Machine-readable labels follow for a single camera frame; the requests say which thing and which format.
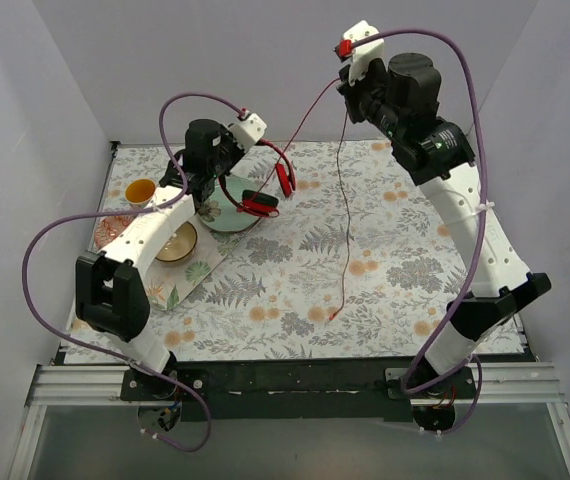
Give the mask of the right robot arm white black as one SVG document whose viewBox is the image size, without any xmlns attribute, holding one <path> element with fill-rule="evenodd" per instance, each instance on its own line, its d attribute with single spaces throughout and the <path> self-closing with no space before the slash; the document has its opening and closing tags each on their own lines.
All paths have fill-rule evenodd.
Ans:
<svg viewBox="0 0 570 480">
<path fill-rule="evenodd" d="M 349 119 L 368 122 L 391 142 L 392 156 L 432 204 L 470 279 L 461 300 L 447 306 L 433 342 L 405 377 L 408 390 L 440 397 L 493 331 L 547 293 L 549 277 L 534 273 L 516 253 L 482 194 L 475 153 L 463 131 L 438 114 L 440 72 L 432 60 L 403 53 L 371 60 L 354 76 L 339 72 L 337 88 Z"/>
</svg>

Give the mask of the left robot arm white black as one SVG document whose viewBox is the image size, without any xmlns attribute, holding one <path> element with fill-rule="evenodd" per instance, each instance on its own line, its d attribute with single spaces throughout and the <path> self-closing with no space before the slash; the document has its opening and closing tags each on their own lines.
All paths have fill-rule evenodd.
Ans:
<svg viewBox="0 0 570 480">
<path fill-rule="evenodd" d="M 214 192 L 215 180 L 261 139 L 264 126 L 253 120 L 224 126 L 209 119 L 189 124 L 182 150 L 170 155 L 147 207 L 98 253 L 78 257 L 76 316 L 106 335 L 132 363 L 146 367 L 143 387 L 158 400 L 178 386 L 166 366 L 170 352 L 147 326 L 150 303 L 143 280 L 157 254 Z"/>
</svg>

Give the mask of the red black headphones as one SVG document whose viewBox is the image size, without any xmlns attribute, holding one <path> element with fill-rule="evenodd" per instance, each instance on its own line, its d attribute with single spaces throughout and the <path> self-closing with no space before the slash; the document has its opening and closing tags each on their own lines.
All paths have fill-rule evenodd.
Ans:
<svg viewBox="0 0 570 480">
<path fill-rule="evenodd" d="M 297 189 L 297 180 L 293 164 L 287 158 L 285 152 L 273 143 L 267 140 L 260 140 L 258 145 L 267 146 L 278 154 L 278 160 L 274 165 L 273 171 L 277 175 L 283 195 L 289 198 Z M 262 193 L 261 188 L 258 190 L 244 190 L 241 201 L 238 202 L 228 191 L 226 176 L 219 177 L 218 183 L 222 193 L 236 208 L 237 212 L 246 213 L 259 218 L 270 218 L 279 215 L 279 200 L 274 196 Z"/>
</svg>

